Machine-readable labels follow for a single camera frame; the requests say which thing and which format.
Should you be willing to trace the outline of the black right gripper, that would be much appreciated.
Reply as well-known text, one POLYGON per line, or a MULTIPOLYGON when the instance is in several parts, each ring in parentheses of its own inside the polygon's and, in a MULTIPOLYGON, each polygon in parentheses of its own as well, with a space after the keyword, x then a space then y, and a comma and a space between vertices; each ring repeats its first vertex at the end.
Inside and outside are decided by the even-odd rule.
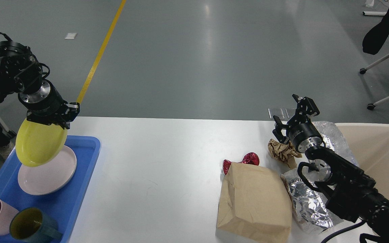
POLYGON ((296 94, 293 94, 292 97, 297 102, 292 123, 297 125, 290 126, 288 123, 284 124, 277 115, 273 115, 275 129, 272 133, 278 142, 289 144, 291 141, 296 151, 303 154, 309 148, 323 144, 323 138, 311 120, 313 117, 318 116, 320 111, 311 98, 303 98, 296 94), (287 131, 286 135, 283 135, 282 130, 287 131))

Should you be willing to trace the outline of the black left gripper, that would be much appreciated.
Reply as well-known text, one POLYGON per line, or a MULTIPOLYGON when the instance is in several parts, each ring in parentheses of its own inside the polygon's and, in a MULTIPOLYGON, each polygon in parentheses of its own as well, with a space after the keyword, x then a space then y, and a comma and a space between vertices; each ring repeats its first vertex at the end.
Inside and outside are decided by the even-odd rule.
POLYGON ((68 103, 48 80, 42 80, 38 90, 31 94, 18 93, 18 99, 27 109, 26 120, 45 126, 53 124, 68 130, 80 113, 80 103, 68 103))

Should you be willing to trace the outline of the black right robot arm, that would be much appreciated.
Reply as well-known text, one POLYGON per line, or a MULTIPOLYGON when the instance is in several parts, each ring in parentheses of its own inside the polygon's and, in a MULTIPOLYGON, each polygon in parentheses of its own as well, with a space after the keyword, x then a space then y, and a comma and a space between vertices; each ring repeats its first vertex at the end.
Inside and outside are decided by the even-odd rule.
POLYGON ((297 174, 312 191, 326 196, 327 209, 341 219, 354 223, 330 234, 323 242, 367 224, 374 234, 361 234, 359 242, 389 243, 389 200, 378 192, 375 180, 361 168, 325 147, 321 134, 311 122, 311 118, 320 113, 315 102, 309 97, 296 94, 292 97, 297 103, 294 116, 283 124, 279 117, 274 115, 275 129, 272 132, 280 143, 292 143, 295 149, 309 160, 319 159, 328 165, 330 175, 313 184, 305 177, 303 169, 306 167, 309 171, 320 172, 321 169, 314 162, 300 162, 297 174))

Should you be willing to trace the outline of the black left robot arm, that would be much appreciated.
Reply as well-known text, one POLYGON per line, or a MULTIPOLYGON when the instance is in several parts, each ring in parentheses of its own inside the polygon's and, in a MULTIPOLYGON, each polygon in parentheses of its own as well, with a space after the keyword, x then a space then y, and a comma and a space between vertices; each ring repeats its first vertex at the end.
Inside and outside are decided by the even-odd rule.
POLYGON ((43 71, 46 65, 37 60, 30 47, 14 42, 6 34, 3 37, 5 40, 0 42, 0 101, 16 93, 27 109, 27 121, 69 129, 80 113, 80 104, 63 99, 47 79, 50 71, 43 71))

